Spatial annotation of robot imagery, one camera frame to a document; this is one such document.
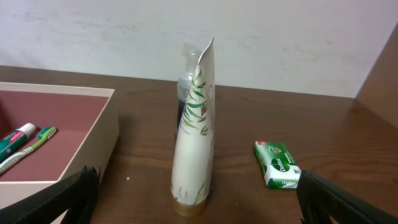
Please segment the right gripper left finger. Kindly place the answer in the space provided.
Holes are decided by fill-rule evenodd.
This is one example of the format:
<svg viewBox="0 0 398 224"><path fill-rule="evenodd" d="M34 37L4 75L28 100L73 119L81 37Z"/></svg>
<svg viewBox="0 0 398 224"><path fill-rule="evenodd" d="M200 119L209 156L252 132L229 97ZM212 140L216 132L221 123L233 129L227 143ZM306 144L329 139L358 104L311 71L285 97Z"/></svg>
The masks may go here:
<svg viewBox="0 0 398 224"><path fill-rule="evenodd" d="M99 197L101 172L85 166L81 171L1 209L1 223L62 223L91 221Z"/></svg>

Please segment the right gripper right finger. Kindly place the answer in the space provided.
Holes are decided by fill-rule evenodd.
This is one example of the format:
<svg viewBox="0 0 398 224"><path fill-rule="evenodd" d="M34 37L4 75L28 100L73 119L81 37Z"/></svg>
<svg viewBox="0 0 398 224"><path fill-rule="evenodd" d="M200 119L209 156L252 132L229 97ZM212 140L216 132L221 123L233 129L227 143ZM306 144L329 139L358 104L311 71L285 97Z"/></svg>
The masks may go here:
<svg viewBox="0 0 398 224"><path fill-rule="evenodd" d="M397 223L397 217L355 197L316 173L304 170L296 189L304 224Z"/></svg>

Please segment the green white toothbrush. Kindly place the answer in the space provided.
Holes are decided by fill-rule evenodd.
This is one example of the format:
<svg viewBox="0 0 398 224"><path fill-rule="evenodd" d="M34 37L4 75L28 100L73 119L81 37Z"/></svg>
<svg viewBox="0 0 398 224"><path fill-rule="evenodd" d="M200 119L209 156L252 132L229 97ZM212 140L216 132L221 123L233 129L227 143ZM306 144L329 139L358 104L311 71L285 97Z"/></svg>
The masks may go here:
<svg viewBox="0 0 398 224"><path fill-rule="evenodd" d="M44 129L41 129L37 134L37 139L38 139L37 142L19 152L14 153L13 155L8 157L5 161L1 163L1 175L7 172L12 166L17 164L19 161L23 160L23 158L27 157L29 154L32 154L36 149L45 144L49 139L52 138L52 136L55 135L56 132L57 132L56 127L49 126Z"/></svg>

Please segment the teal toothpaste tube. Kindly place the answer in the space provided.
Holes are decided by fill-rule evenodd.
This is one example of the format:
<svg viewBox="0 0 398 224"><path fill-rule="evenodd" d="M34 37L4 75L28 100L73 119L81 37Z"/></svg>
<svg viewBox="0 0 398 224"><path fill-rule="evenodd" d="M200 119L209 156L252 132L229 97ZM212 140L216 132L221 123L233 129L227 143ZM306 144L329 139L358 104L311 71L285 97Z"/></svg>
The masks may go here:
<svg viewBox="0 0 398 224"><path fill-rule="evenodd" d="M1 162L18 151L35 130L34 124L26 123L3 138L1 140Z"/></svg>

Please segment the green soap bar pack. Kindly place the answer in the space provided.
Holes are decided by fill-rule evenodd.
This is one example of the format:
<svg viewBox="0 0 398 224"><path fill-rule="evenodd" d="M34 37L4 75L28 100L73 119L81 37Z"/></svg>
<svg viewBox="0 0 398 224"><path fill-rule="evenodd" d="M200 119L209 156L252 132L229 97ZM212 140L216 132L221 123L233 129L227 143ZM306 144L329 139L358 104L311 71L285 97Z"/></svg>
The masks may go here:
<svg viewBox="0 0 398 224"><path fill-rule="evenodd" d="M301 170L282 142L256 141L254 155L268 189L296 189Z"/></svg>

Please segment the white box pink interior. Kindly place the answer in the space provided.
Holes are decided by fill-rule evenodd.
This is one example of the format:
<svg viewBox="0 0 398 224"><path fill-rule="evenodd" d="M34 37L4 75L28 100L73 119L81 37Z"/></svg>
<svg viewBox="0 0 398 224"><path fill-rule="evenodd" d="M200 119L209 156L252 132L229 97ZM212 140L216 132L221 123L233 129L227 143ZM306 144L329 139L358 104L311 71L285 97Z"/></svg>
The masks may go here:
<svg viewBox="0 0 398 224"><path fill-rule="evenodd" d="M1 209L85 166L102 173L119 136L114 90L1 83L1 136L26 123L56 127L45 144L1 175Z"/></svg>

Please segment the white leaf-print lotion tube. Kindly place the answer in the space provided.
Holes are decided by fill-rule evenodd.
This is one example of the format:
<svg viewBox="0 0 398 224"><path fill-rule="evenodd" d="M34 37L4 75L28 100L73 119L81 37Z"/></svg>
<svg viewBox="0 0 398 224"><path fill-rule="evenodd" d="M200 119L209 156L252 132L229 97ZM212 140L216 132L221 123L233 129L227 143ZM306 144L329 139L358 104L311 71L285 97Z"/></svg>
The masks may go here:
<svg viewBox="0 0 398 224"><path fill-rule="evenodd" d="M175 143L170 191L181 216L201 213L210 192L215 146L215 60L210 40L195 65Z"/></svg>

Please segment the clear pump soap bottle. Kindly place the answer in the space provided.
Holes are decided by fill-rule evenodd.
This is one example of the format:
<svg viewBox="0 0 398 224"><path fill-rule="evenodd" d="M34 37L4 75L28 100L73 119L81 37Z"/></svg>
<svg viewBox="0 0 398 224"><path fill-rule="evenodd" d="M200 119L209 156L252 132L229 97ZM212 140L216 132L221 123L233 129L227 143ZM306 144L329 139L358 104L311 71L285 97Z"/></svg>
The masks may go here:
<svg viewBox="0 0 398 224"><path fill-rule="evenodd" d="M192 78L195 75L195 69L201 55L201 50L193 44L184 43L182 55L185 58L185 70L179 75L177 82L178 107L175 137L177 137L178 134L178 127L182 117L183 107L185 106L185 102L187 100Z"/></svg>

